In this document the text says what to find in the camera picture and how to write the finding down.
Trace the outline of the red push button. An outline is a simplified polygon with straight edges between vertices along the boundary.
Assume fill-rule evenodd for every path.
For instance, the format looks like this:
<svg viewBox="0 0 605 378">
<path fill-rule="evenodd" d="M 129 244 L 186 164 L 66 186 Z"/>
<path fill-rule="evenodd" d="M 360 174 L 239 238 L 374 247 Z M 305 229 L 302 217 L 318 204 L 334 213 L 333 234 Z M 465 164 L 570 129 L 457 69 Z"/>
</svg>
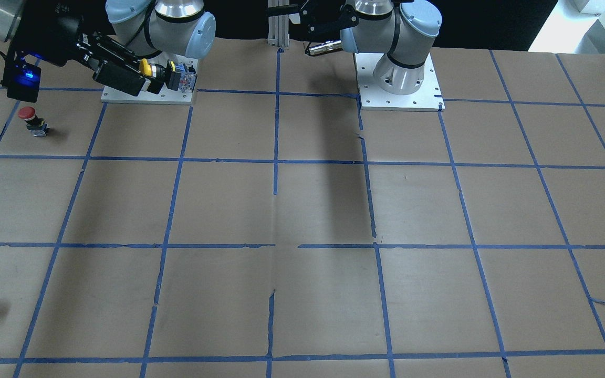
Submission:
<svg viewBox="0 0 605 378">
<path fill-rule="evenodd" d="M 45 137 L 48 132 L 48 125 L 44 118 L 40 118 L 36 114 L 35 108 L 24 106 L 20 108 L 17 116 L 26 123 L 26 129 L 29 130 L 34 137 Z"/>
</svg>

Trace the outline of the yellow push button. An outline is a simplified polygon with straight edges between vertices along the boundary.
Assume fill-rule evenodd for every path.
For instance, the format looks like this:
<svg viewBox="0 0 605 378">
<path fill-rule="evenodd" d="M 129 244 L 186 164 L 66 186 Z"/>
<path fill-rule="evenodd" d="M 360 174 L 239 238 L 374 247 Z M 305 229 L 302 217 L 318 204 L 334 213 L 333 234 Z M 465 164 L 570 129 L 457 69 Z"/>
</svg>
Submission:
<svg viewBox="0 0 605 378">
<path fill-rule="evenodd" d="M 139 62 L 139 71 L 145 75 L 162 79 L 164 88 L 180 93 L 194 92 L 197 81 L 197 72 L 194 65 L 185 62 L 174 62 L 168 60 L 163 66 L 158 63 L 150 63 L 146 58 Z"/>
</svg>

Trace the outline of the aluminium frame post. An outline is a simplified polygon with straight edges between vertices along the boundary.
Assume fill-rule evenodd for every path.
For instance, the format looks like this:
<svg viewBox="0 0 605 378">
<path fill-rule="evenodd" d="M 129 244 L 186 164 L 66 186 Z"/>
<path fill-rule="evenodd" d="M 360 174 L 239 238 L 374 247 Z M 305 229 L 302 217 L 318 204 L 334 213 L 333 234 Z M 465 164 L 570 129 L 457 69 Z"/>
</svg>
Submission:
<svg viewBox="0 0 605 378">
<path fill-rule="evenodd" d="M 267 44 L 286 51 L 290 45 L 289 16 L 275 15 L 268 18 Z"/>
</svg>

